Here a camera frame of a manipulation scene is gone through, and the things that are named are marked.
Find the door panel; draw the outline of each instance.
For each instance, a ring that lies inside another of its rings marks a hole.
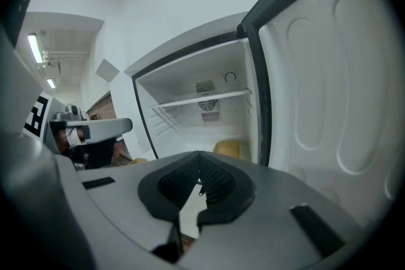
[[[392,194],[405,139],[404,48],[384,0],[298,0],[261,27],[272,103],[269,166],[361,225]]]

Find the refrigerator vent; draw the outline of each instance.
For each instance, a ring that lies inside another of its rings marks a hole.
[[[207,121],[220,121],[220,112],[212,111],[210,113],[201,113],[202,120]]]
[[[212,111],[215,108],[216,102],[217,100],[215,99],[212,101],[200,101],[198,102],[198,106],[200,106],[203,111]]]
[[[214,83],[212,80],[207,80],[207,81],[196,83],[196,91],[198,94],[200,92],[212,91],[214,89],[215,89],[215,87],[214,87]]]

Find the ceiling light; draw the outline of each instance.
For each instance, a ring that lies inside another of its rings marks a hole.
[[[28,41],[30,42],[31,51],[32,54],[34,55],[36,62],[42,63],[42,58],[37,43],[37,36],[35,34],[29,34]]]
[[[49,85],[51,86],[51,88],[56,88],[55,84],[53,83],[52,79],[47,79],[46,81],[48,81]]]

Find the ceiling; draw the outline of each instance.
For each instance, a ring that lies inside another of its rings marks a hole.
[[[47,79],[57,89],[77,87],[86,65],[92,41],[102,21],[58,13],[27,13],[16,45],[16,53],[31,75],[49,90]],[[49,61],[37,64],[28,43],[28,34],[36,34],[39,51],[49,51]]]

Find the yellow object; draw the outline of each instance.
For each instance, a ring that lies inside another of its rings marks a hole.
[[[240,144],[238,141],[221,141],[215,144],[213,152],[239,159]]]
[[[132,160],[132,162],[129,162],[129,164],[143,163],[143,162],[146,162],[146,161],[147,161],[147,159],[144,159],[143,157],[137,157],[135,160]]]

